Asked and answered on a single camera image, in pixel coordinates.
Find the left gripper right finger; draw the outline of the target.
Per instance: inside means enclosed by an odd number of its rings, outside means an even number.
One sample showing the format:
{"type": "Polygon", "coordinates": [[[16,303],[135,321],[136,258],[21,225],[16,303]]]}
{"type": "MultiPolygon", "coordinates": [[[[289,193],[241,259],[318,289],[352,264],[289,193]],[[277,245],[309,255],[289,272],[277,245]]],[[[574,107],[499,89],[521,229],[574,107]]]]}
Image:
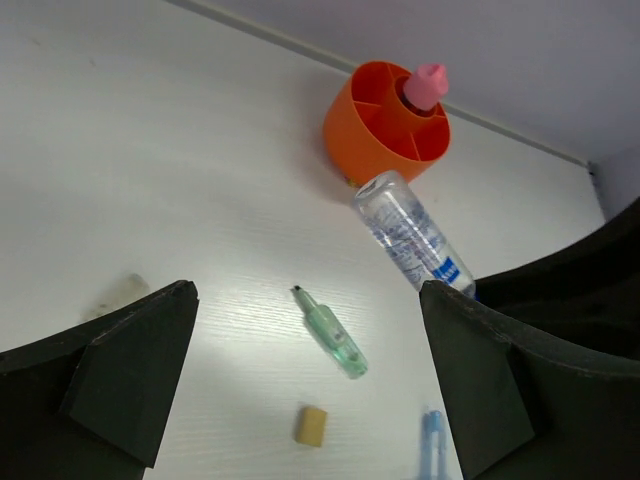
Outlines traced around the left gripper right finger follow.
{"type": "Polygon", "coordinates": [[[467,479],[639,475],[639,207],[575,244],[420,302],[467,479]]]}

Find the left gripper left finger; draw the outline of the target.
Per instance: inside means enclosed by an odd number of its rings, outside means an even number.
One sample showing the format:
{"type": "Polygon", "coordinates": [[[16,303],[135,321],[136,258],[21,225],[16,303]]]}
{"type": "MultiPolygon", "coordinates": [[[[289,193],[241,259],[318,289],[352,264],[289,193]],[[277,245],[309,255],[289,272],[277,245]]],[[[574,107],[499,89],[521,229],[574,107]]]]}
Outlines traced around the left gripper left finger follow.
{"type": "Polygon", "coordinates": [[[176,281],[1,355],[4,479],[141,479],[154,467],[198,291],[176,281]]]}

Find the clear blue capped glue bottle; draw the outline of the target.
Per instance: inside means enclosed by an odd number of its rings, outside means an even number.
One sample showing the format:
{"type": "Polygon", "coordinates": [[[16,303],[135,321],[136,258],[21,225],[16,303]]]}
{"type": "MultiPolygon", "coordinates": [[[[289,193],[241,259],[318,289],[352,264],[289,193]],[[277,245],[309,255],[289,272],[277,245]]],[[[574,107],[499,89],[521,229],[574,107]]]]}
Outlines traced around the clear blue capped glue bottle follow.
{"type": "Polygon", "coordinates": [[[425,282],[437,280],[470,298],[476,296],[469,269],[398,172],[381,173],[363,185],[354,207],[417,291],[425,282]]]}

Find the tan eraser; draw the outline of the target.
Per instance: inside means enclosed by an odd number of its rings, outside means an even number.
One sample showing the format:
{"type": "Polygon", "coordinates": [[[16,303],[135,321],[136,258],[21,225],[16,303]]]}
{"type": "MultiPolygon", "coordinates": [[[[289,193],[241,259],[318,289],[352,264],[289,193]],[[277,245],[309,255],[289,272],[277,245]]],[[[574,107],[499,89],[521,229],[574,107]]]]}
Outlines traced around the tan eraser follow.
{"type": "Polygon", "coordinates": [[[310,447],[323,445],[328,413],[314,406],[303,407],[298,415],[294,440],[310,447]]]}

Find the blue pen upright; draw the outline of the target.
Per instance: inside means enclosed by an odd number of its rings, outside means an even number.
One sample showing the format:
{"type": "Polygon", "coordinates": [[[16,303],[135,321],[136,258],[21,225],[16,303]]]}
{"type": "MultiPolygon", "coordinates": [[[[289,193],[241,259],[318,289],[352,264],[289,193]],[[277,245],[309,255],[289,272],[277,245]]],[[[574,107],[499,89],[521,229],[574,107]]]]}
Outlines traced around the blue pen upright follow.
{"type": "Polygon", "coordinates": [[[425,413],[421,420],[419,479],[448,479],[446,447],[446,426],[442,412],[431,410],[425,413]]]}

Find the green highlighter pen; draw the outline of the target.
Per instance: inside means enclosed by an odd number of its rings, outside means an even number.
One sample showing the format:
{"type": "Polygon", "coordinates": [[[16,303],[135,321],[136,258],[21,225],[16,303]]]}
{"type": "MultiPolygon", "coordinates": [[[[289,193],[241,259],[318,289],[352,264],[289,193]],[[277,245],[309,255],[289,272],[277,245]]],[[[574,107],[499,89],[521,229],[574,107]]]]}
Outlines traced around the green highlighter pen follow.
{"type": "Polygon", "coordinates": [[[368,372],[368,361],[333,311],[299,285],[291,292],[307,328],[321,347],[350,379],[364,376],[368,372]]]}

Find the orange round organizer container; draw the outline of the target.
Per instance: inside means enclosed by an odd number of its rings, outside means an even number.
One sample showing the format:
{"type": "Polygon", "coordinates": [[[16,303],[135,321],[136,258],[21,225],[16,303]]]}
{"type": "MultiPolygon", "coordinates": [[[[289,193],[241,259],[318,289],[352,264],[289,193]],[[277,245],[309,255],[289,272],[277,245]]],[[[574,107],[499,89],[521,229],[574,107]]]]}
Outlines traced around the orange round organizer container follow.
{"type": "Polygon", "coordinates": [[[451,127],[442,99],[427,115],[403,102],[402,87],[413,72],[385,61],[364,63],[330,106],[324,144],[352,185],[362,186],[389,170],[410,182],[447,152],[451,127]]]}

